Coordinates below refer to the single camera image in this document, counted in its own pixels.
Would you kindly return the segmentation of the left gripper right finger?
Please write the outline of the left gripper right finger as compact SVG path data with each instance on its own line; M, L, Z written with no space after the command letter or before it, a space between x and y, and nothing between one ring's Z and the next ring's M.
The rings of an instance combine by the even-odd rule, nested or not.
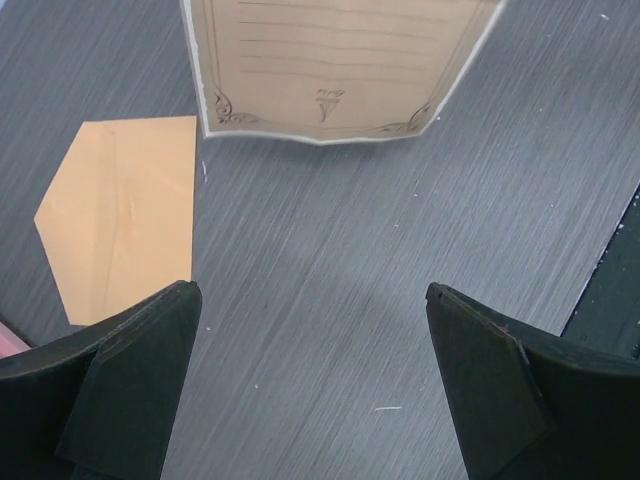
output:
M426 314L471 479L636 479L639 363L440 283Z

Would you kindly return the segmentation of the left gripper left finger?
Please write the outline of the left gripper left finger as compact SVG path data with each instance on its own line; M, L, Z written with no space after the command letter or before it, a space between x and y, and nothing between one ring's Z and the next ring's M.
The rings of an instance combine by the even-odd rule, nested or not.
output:
M201 309L197 283L177 281L2 359L2 478L160 478Z

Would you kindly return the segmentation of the orange paper envelope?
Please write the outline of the orange paper envelope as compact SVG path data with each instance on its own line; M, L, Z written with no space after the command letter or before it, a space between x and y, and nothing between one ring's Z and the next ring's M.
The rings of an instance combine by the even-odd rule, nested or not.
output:
M193 116L85 121L34 217L68 321L192 277Z

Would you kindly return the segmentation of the beige letter paper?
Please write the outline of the beige letter paper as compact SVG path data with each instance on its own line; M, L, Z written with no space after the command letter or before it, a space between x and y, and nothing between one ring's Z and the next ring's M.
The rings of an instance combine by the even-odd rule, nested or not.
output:
M422 134L502 1L184 1L203 135L315 145Z

